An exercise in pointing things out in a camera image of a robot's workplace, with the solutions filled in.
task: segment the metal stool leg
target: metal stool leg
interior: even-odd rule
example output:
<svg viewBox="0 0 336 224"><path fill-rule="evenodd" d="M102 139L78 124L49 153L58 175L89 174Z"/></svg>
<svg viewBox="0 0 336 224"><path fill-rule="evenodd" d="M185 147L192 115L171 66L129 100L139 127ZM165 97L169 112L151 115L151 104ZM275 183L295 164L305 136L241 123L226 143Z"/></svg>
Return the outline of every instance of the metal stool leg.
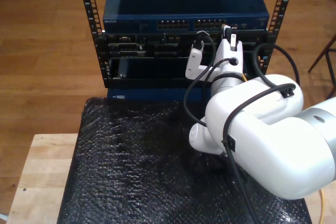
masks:
<svg viewBox="0 0 336 224"><path fill-rule="evenodd" d="M335 80L335 75L334 75L334 71L332 69L332 65L331 65L331 61L330 61L330 57L329 57L329 51L327 51L325 53L325 58L327 60L327 65L328 65L328 69L329 69L329 74L330 74L330 78L331 78L331 81L332 81L332 84L334 86L336 86L336 80Z"/></svg>
<svg viewBox="0 0 336 224"><path fill-rule="evenodd" d="M329 92L329 94L328 94L328 96L327 96L327 99L332 98L332 96L334 95L335 91L336 91L336 86L334 86L334 87L332 88L332 90Z"/></svg>
<svg viewBox="0 0 336 224"><path fill-rule="evenodd" d="M311 65L310 69L308 70L308 73L311 72L311 70L316 66L316 64L322 59L323 55L326 54L326 52L329 50L329 48L331 47L331 45L336 41L336 34L334 35L334 37L332 37L332 39L329 41L329 43L326 45L326 47L322 50L322 52L320 53L320 55L317 57L317 59L314 61L313 65Z"/></svg>

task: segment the bubble wrap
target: bubble wrap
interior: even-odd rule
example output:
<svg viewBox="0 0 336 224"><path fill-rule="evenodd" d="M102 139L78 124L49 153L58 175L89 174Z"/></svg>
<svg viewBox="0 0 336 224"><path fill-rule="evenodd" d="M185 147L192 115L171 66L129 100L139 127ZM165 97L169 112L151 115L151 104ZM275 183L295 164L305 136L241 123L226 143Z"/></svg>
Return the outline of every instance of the bubble wrap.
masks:
<svg viewBox="0 0 336 224"><path fill-rule="evenodd" d="M89 99L57 223L252 223L228 160L189 146L192 125L182 103ZM303 199L240 173L262 223L311 223Z"/></svg>

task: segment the cable clip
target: cable clip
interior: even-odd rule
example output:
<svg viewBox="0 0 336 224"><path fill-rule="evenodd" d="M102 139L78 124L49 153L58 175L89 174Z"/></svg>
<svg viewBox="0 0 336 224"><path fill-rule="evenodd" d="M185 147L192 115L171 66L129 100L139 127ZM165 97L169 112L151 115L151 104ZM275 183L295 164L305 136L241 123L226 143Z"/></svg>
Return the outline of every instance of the cable clip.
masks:
<svg viewBox="0 0 336 224"><path fill-rule="evenodd" d="M294 95L293 90L294 89L292 89L292 88L284 89L284 90L280 91L280 93L281 93L283 98L289 98L289 97L292 97Z"/></svg>
<svg viewBox="0 0 336 224"><path fill-rule="evenodd" d="M236 152L236 141L230 135L228 135L225 140L223 139L222 143L224 146L228 144L231 151Z"/></svg>

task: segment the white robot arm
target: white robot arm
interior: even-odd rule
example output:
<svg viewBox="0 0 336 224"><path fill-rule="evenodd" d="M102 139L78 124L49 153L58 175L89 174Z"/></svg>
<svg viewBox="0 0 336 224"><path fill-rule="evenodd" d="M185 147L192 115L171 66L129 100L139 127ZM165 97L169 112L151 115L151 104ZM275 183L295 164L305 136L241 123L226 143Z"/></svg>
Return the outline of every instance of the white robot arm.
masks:
<svg viewBox="0 0 336 224"><path fill-rule="evenodd" d="M194 69L201 62L191 52L186 77L194 79ZM213 71L209 81L217 75L234 72L242 75L243 48L241 41L232 50L223 39L215 62L235 58L236 66L224 62ZM266 76L276 85L293 83L294 95L284 98L273 92L253 102L232 120L228 134L234 141L233 156L244 170L274 195L284 199L303 198L336 179L336 98L324 101L302 111L303 93L299 85L278 74ZM223 127L228 116L251 97L268 90L258 77L242 83L224 78L212 85L212 98L207 104L205 117L196 123L189 135L193 148L212 154L226 153L223 145Z"/></svg>

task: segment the blue equipment box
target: blue equipment box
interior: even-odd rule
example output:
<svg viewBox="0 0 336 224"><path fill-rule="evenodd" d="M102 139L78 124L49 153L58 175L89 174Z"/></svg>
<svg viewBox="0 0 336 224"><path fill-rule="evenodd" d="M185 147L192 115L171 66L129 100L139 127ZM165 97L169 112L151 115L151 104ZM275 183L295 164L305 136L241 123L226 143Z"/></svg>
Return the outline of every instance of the blue equipment box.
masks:
<svg viewBox="0 0 336 224"><path fill-rule="evenodd" d="M264 0L106 0L103 23L107 34L163 34L265 30L268 19Z"/></svg>

